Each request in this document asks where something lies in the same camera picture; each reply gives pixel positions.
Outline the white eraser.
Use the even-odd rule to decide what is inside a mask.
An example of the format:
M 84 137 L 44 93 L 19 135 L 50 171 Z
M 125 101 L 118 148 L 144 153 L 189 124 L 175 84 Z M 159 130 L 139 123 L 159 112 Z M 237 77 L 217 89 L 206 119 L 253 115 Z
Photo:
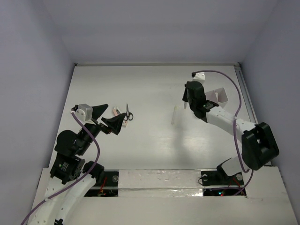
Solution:
M 127 124 L 128 124 L 128 122 L 124 120 L 123 123 L 122 123 L 122 126 L 123 126 L 124 128 L 126 128 L 126 127 L 127 127 Z

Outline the black handled scissors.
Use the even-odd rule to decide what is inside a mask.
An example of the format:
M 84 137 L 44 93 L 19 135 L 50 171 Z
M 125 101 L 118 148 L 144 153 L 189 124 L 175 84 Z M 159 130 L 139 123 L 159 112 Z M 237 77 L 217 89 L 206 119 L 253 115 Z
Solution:
M 128 104 L 126 104 L 126 112 L 125 112 L 125 117 L 124 117 L 124 121 L 132 121 L 134 116 L 133 114 L 129 111 L 129 107 Z

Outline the pale yellow capped marker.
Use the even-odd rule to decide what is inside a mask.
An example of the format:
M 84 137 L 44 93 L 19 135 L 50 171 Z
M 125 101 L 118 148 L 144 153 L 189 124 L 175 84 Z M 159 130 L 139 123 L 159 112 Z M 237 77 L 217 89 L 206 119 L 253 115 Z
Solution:
M 171 120 L 171 124 L 172 124 L 172 125 L 175 124 L 177 110 L 178 110 L 178 106 L 176 105 L 176 106 L 174 107 L 174 110 L 173 110 L 173 113 L 172 113 L 172 120 Z

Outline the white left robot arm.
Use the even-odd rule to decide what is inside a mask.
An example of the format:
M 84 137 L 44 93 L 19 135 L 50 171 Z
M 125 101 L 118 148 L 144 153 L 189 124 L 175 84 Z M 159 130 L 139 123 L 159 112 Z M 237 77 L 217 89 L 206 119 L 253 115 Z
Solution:
M 30 225 L 67 225 L 88 190 L 106 182 L 105 169 L 98 164 L 99 133 L 118 134 L 124 115 L 110 119 L 102 117 L 107 104 L 75 105 L 71 115 L 81 129 L 61 131 L 54 150 L 57 155 L 50 170 L 44 199 L 35 208 Z

